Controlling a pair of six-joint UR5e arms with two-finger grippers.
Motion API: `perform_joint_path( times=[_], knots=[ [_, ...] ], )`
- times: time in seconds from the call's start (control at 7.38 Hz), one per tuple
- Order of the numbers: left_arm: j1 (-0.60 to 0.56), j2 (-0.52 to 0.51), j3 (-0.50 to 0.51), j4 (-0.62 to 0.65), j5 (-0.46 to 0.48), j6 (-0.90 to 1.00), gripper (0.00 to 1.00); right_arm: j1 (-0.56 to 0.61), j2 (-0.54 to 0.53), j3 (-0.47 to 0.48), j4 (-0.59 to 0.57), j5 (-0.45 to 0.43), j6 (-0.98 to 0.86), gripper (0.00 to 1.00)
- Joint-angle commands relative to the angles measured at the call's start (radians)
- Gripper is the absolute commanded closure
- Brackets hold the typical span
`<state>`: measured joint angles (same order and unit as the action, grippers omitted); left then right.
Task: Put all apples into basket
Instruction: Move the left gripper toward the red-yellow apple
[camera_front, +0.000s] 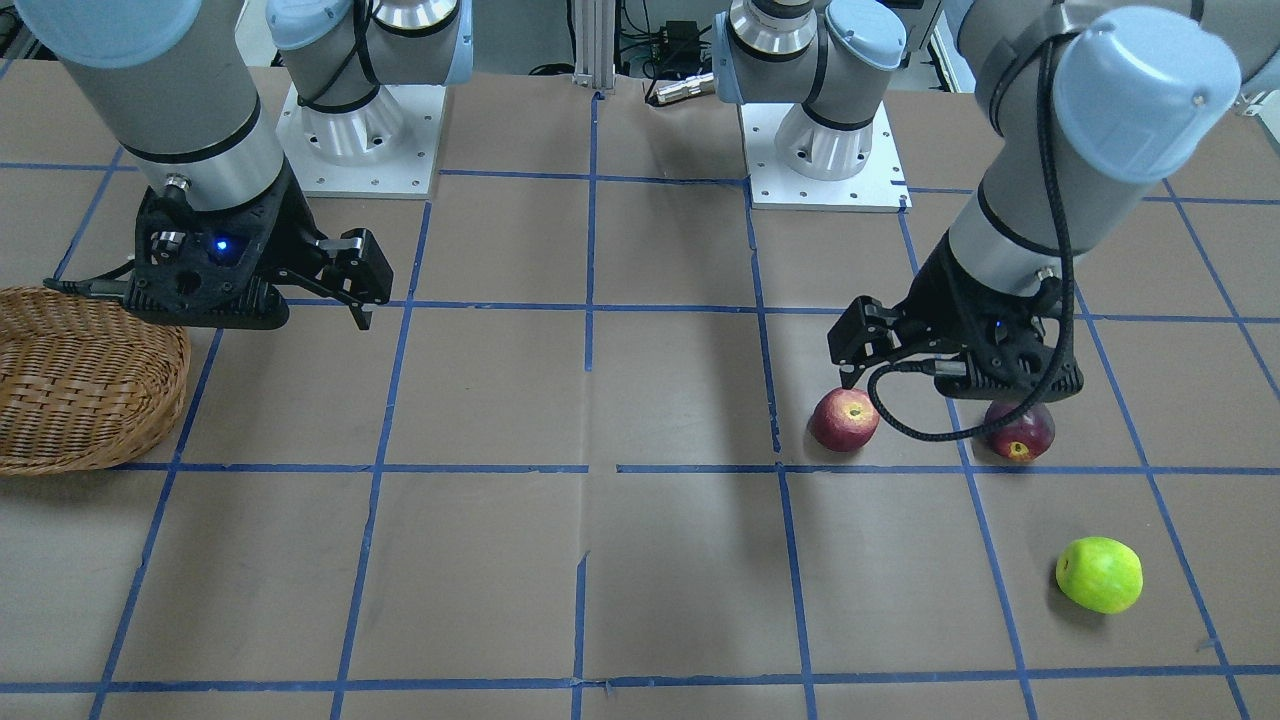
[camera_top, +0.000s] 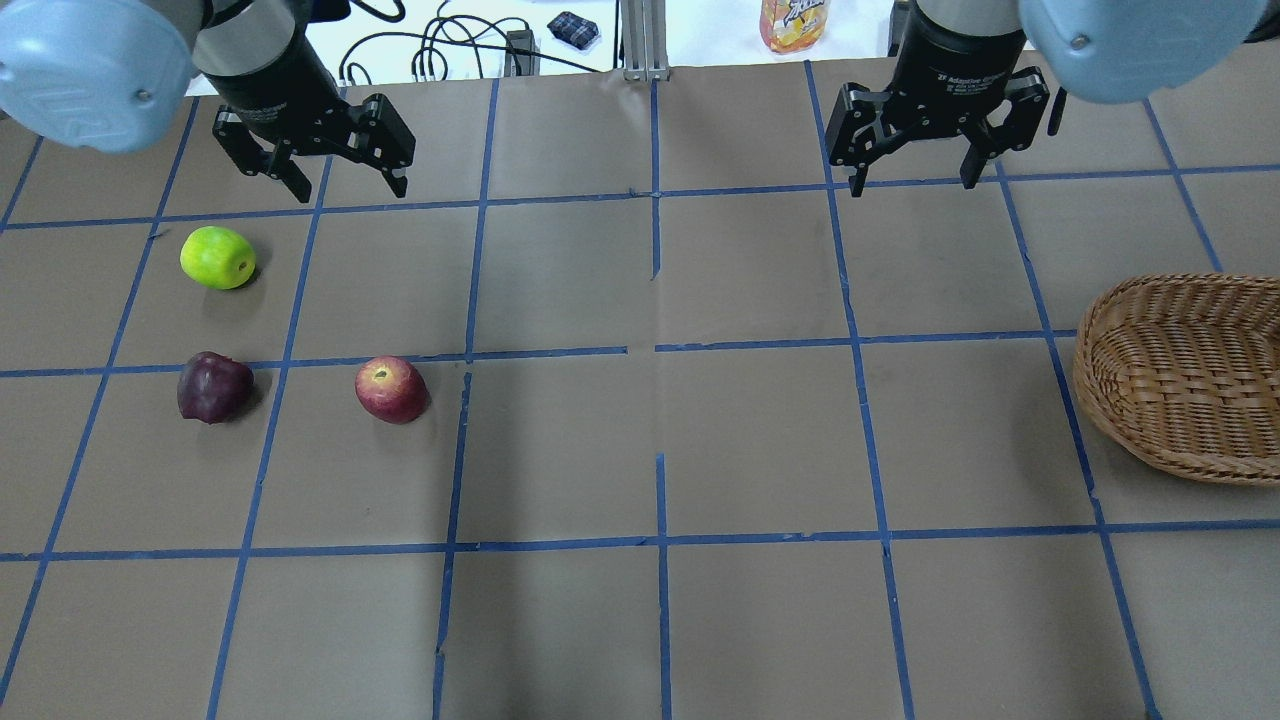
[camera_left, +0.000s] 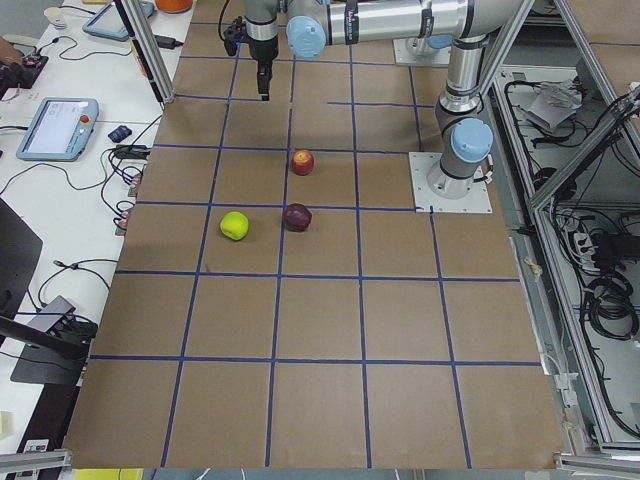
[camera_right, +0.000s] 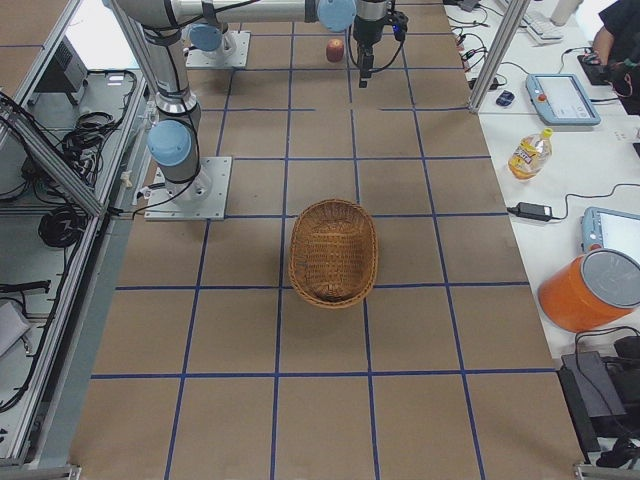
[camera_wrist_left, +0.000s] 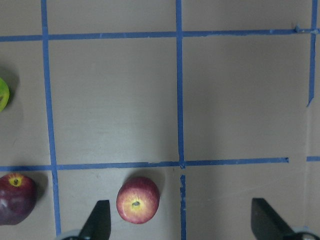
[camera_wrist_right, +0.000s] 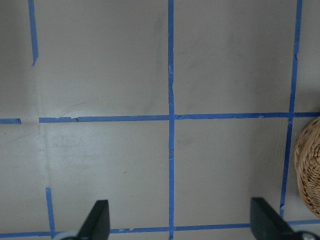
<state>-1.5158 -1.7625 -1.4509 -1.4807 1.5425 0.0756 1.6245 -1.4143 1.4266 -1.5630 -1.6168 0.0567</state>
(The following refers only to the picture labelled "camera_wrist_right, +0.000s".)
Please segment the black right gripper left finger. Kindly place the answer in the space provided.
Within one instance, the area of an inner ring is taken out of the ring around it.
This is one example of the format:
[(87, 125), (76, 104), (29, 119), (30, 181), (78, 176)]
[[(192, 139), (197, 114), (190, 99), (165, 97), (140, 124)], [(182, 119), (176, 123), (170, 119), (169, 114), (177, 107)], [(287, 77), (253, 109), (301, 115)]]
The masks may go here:
[(110, 211), (108, 200), (97, 200), (81, 226), (78, 240), (107, 240), (110, 235)]

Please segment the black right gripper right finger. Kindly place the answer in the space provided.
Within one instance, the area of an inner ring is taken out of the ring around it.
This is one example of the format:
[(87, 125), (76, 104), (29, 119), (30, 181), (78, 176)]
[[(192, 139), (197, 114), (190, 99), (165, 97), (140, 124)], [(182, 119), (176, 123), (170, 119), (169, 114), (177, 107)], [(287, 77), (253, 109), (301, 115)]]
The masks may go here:
[(256, 240), (302, 240), (262, 197), (250, 199), (250, 230)]

